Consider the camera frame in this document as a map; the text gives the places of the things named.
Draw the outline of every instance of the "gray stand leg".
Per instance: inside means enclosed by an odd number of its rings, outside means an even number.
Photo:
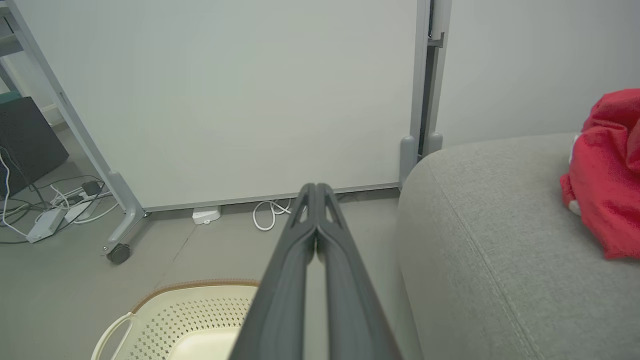
[[[402,191],[404,181],[418,162],[417,147],[413,136],[405,136],[400,141],[400,178],[398,188]]]
[[[442,134],[431,133],[429,134],[429,141],[427,145],[427,155],[438,150],[442,150]]]
[[[118,227],[113,231],[113,234],[109,237],[107,241],[107,245],[102,248],[103,254],[109,254],[114,250],[118,250],[120,242],[124,239],[125,236],[133,229],[133,227],[145,217],[145,211],[140,206],[140,203],[136,199],[136,197],[131,192],[131,189],[124,181],[119,172],[110,171],[109,174],[109,182],[114,188],[118,189],[118,195],[122,200],[125,208],[126,215],[122,222]],[[129,251],[127,248],[126,254],[124,251],[119,252],[118,257],[116,258],[116,254],[112,254],[110,259],[114,263],[121,263],[129,257]]]

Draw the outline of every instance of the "perforated basket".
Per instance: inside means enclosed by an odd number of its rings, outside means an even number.
[[[129,322],[112,360],[226,359],[233,349],[257,281],[193,281],[158,289],[109,326],[93,351]]]

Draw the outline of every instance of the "gray sofa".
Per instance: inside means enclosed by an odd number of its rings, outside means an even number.
[[[573,134],[435,152],[399,205],[425,359],[640,359],[640,262],[605,260],[561,202]]]

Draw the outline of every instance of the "baseboard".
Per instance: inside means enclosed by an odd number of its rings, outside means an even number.
[[[47,105],[43,108],[40,108],[40,112],[44,116],[44,119],[46,119],[51,126],[55,126],[65,122],[65,119],[62,117],[60,110],[58,110],[58,107],[55,104]]]

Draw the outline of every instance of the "white wall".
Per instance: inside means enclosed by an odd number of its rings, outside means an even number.
[[[0,61],[20,94],[23,97],[30,96],[33,98],[33,102],[35,102],[50,124],[56,125],[64,122],[58,107],[46,91],[47,87],[44,81],[47,80],[44,74],[36,67],[37,65],[31,62],[24,51],[3,56]]]
[[[444,145],[580,131],[640,87],[638,0],[452,0],[436,131]]]

